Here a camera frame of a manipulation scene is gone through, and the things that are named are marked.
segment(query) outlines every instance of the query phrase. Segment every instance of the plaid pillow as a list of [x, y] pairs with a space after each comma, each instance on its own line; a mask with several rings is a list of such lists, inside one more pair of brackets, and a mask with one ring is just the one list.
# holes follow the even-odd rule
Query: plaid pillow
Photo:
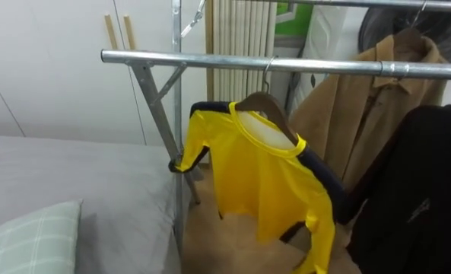
[[64, 202], [0, 226], [0, 274], [73, 274], [81, 202]]

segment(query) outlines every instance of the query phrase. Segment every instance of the black trim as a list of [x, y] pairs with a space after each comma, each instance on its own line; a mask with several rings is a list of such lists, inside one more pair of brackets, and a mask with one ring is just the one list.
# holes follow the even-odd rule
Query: black trim
[[191, 117], [195, 110], [204, 110], [204, 111], [215, 111], [219, 113], [227, 113], [230, 114], [230, 110], [228, 109], [228, 105], [230, 102], [198, 102], [192, 105], [192, 109], [189, 113]]
[[293, 225], [292, 227], [290, 227], [286, 232], [284, 232], [281, 237], [279, 238], [279, 240], [281, 240], [283, 243], [289, 243], [289, 241], [291, 241], [291, 239], [294, 237], [294, 235], [296, 235], [296, 233], [301, 229], [301, 228], [305, 228], [305, 223], [304, 221], [299, 221], [297, 222], [295, 225]]
[[322, 159], [309, 147], [306, 147], [298, 156], [298, 161], [309, 168], [316, 179], [322, 183], [332, 201], [333, 219], [336, 220], [341, 203], [344, 201], [346, 193], [340, 179], [333, 171], [323, 163]]
[[202, 158], [208, 153], [209, 150], [210, 150], [210, 148], [208, 146], [203, 146], [202, 152], [200, 152], [200, 154], [193, 161], [192, 166], [189, 169], [185, 170], [185, 171], [179, 171], [176, 168], [176, 159], [171, 159], [170, 163], [167, 166], [170, 169], [170, 171], [173, 172], [173, 173], [186, 173], [186, 172], [189, 172], [189, 171], [193, 170], [193, 168], [196, 167], [196, 165], [202, 160]]

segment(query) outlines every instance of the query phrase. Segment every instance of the tan jacket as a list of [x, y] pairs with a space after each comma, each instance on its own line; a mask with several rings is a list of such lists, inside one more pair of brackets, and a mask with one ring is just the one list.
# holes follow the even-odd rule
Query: tan jacket
[[[394, 49], [393, 36], [355, 59], [445, 62], [434, 42], [424, 38], [426, 53]], [[424, 104], [440, 104], [446, 81], [330, 75], [301, 103], [291, 125], [342, 179], [347, 191], [362, 177], [405, 114]]]

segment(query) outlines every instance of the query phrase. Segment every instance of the black jacket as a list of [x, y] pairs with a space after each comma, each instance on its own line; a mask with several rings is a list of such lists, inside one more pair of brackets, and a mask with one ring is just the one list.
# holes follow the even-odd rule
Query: black jacket
[[451, 107], [403, 120], [338, 216], [363, 274], [451, 273]]

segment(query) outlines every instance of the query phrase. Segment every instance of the gray bedsheet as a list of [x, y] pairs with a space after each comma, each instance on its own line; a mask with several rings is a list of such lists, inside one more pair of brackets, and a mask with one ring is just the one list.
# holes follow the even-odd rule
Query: gray bedsheet
[[178, 273], [168, 161], [161, 147], [0, 136], [0, 224], [83, 199], [76, 273]]

